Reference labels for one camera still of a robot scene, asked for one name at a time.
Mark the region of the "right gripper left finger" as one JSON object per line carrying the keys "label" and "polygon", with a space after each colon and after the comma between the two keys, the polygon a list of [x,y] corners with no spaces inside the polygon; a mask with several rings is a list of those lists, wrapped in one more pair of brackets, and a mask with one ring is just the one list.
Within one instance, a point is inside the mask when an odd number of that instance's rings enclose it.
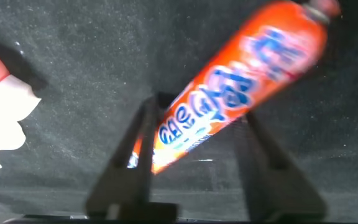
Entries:
{"label": "right gripper left finger", "polygon": [[178,206],[150,201],[158,98],[147,98],[85,203],[90,220],[175,221]]}

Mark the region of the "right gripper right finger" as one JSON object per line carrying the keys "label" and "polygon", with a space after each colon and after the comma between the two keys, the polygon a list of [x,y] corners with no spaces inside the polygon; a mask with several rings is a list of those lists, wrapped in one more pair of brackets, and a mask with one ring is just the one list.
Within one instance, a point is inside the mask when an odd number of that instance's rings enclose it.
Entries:
{"label": "right gripper right finger", "polygon": [[253,222],[320,222],[322,196],[253,113],[233,124],[247,213]]}

